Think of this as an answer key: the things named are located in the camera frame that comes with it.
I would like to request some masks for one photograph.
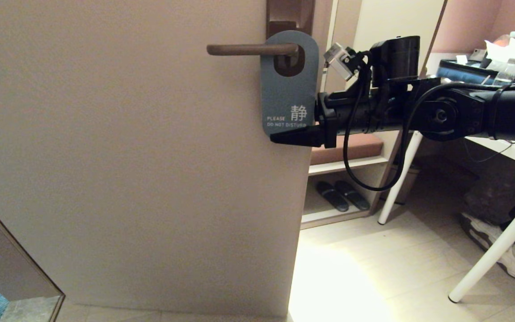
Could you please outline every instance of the door handle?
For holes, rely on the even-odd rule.
[[[278,43],[270,45],[208,45],[206,51],[214,56],[241,55],[297,55],[299,46],[295,43]]]

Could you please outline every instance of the beige door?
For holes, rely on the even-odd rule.
[[[318,1],[325,48],[329,1]],[[310,149],[262,130],[265,0],[0,2],[0,218],[74,302],[284,315]]]
[[[1,223],[0,294],[8,301],[61,295]]]

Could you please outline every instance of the cushion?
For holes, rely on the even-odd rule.
[[[343,161],[343,141],[345,137],[337,137],[337,147],[326,149],[321,146],[313,147],[311,151],[311,165],[321,165]],[[383,141],[373,134],[353,134],[349,136],[349,159],[361,157],[377,157],[383,148]]]

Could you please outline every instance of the white table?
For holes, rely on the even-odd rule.
[[[396,183],[394,187],[391,188],[391,191],[388,194],[387,200],[384,203],[383,210],[379,216],[378,222],[381,225],[384,225],[387,221],[388,215],[391,212],[394,201],[397,199],[398,192],[400,187],[403,184],[404,179],[406,178],[406,173],[409,170],[409,166],[414,158],[414,155],[417,152],[418,146],[421,143],[422,135],[415,131],[413,134],[413,138],[409,146],[407,147],[407,154],[405,156],[405,166],[403,167],[401,177],[399,181]],[[510,144],[504,140],[490,140],[485,139],[483,137],[466,137],[468,140],[483,145],[489,149],[492,149],[496,152],[501,152],[506,149]],[[509,157],[510,159],[515,160],[515,144],[511,146],[509,149],[503,151],[502,155]],[[458,285],[450,292],[448,298],[452,302],[459,302],[462,300],[462,297],[466,295],[466,293],[478,283],[478,281],[486,274],[486,272],[494,266],[494,264],[498,261],[500,257],[502,257],[503,253],[511,247],[515,243],[515,218],[506,228],[506,230],[502,233],[502,235],[494,242],[492,247],[488,249],[488,251],[482,256],[482,258],[470,269],[468,274],[458,283]]]

